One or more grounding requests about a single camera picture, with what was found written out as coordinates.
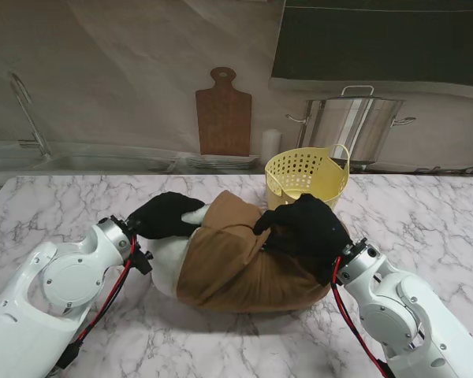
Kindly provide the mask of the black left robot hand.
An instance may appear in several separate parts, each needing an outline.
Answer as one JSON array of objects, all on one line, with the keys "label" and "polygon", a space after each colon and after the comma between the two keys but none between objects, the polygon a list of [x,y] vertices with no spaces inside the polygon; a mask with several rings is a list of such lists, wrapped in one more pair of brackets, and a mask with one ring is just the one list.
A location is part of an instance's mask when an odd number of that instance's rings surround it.
[{"label": "black left robot hand", "polygon": [[145,239],[190,237],[198,228],[182,220],[186,213],[202,209],[205,203],[177,192],[161,193],[130,214],[128,228]]}]

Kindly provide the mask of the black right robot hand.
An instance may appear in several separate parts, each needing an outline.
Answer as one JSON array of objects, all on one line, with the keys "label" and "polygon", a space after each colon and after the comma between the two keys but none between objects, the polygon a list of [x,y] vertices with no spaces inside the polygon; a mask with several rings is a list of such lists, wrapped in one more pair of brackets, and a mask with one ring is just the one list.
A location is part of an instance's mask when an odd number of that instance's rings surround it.
[{"label": "black right robot hand", "polygon": [[347,246],[353,245],[332,209],[311,194],[302,194],[292,204],[267,210],[256,221],[253,232],[261,235],[267,230],[267,246],[305,259],[322,286],[331,282],[337,258]]}]

